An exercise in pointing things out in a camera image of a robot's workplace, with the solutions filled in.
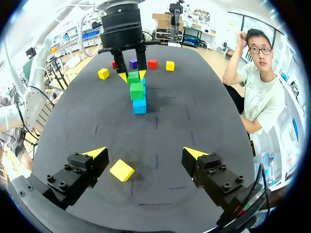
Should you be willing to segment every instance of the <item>glasses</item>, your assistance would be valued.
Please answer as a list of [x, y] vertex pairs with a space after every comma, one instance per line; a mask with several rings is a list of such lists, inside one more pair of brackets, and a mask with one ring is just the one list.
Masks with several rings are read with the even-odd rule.
[[254, 53], [254, 54], [258, 54], [260, 50], [262, 51], [262, 53], [263, 53], [264, 55], [270, 55], [270, 53], [271, 53], [271, 50], [268, 49], [268, 48], [261, 48], [261, 49], [259, 49], [259, 48], [257, 48], [257, 47], [250, 47], [249, 49], [250, 49], [251, 52]]

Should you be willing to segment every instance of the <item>bolt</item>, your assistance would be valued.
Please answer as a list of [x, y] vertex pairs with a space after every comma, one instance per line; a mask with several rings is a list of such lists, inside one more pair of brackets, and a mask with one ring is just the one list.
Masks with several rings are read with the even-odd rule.
[[222, 189], [224, 191], [228, 191], [230, 189], [230, 187], [231, 187], [231, 184], [229, 182], [226, 182], [223, 184]]
[[47, 175], [48, 182], [54, 182], [54, 177], [52, 175]]
[[19, 194], [20, 197], [24, 197], [25, 196], [25, 192], [23, 190], [20, 190], [18, 192], [18, 194]]
[[76, 168], [76, 169], [74, 170], [74, 172], [75, 172], [76, 174], [81, 174], [81, 173], [82, 173], [82, 170], [81, 170], [80, 168]]
[[214, 168], [210, 168], [208, 171], [207, 171], [207, 173], [208, 173], [208, 175], [213, 175], [214, 173], [215, 173], [215, 169]]
[[238, 176], [235, 180], [236, 183], [241, 183], [243, 181], [243, 176]]
[[67, 171], [69, 171], [69, 170], [70, 170], [70, 165], [69, 165], [69, 164], [65, 164], [65, 165], [64, 165], [64, 169], [67, 170]]
[[59, 184], [58, 184], [58, 186], [61, 188], [61, 189], [63, 189], [63, 190], [65, 190], [66, 188], [67, 188], [67, 184], [65, 183], [65, 182], [60, 182]]
[[221, 171], [224, 171], [224, 170], [226, 170], [227, 169], [227, 166], [226, 165], [221, 165], [220, 167], [219, 167], [219, 170], [221, 170]]

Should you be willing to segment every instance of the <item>black table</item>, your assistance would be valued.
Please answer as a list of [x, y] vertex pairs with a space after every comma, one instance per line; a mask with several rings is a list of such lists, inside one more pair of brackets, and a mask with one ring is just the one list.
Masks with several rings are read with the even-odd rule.
[[[127, 63], [134, 57], [134, 50], [124, 52]], [[113, 70], [111, 54], [97, 55], [52, 111], [33, 173], [45, 182], [74, 152], [106, 146], [110, 164], [68, 212], [116, 229], [200, 233], [215, 227], [223, 211], [191, 181], [181, 165], [183, 147], [218, 153], [249, 186], [250, 143], [225, 87], [196, 51], [149, 46], [146, 57], [159, 60], [145, 75], [147, 114], [133, 114], [128, 84]], [[175, 62], [174, 72], [165, 70], [166, 61]], [[103, 67], [107, 80], [97, 74]], [[136, 170], [125, 183], [109, 172], [118, 159]]]

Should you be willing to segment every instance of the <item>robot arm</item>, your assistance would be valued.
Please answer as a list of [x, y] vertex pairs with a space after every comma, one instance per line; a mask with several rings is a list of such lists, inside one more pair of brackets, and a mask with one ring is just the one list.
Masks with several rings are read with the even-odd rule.
[[[94, 0], [97, 8], [106, 11], [106, 16], [102, 17], [104, 33], [101, 34], [104, 51], [110, 51], [115, 58], [118, 74], [126, 74], [122, 51], [135, 49], [138, 59], [138, 69], [146, 70], [146, 44], [143, 39], [140, 13], [138, 3], [144, 0]], [[11, 64], [11, 58], [6, 49], [6, 43], [3, 43], [3, 51], [5, 52], [5, 61], [9, 65], [16, 87], [20, 93], [23, 103], [20, 105], [20, 111], [24, 119], [24, 123], [28, 129], [37, 127], [43, 129], [46, 119], [51, 108], [46, 104], [50, 92], [45, 92], [44, 73], [51, 47], [52, 38], [48, 34], [71, 12], [73, 6], [82, 5], [84, 9], [88, 9], [94, 4], [91, 1], [72, 0], [69, 5], [60, 9], [56, 17], [47, 25], [47, 27], [35, 37], [33, 47], [39, 49], [39, 52], [33, 58], [29, 87], [25, 87], [16, 70]], [[1, 110], [3, 117], [0, 118], [0, 132], [15, 127], [22, 127], [21, 117], [18, 114], [16, 106], [10, 108], [3, 107]]]

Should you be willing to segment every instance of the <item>green cube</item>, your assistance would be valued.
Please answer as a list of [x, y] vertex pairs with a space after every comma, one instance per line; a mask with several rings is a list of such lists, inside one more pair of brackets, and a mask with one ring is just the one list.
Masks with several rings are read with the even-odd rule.
[[131, 100], [143, 100], [144, 99], [144, 84], [132, 83], [130, 86]]
[[131, 83], [139, 83], [139, 74], [138, 71], [129, 72], [127, 76], [127, 82], [131, 86]]

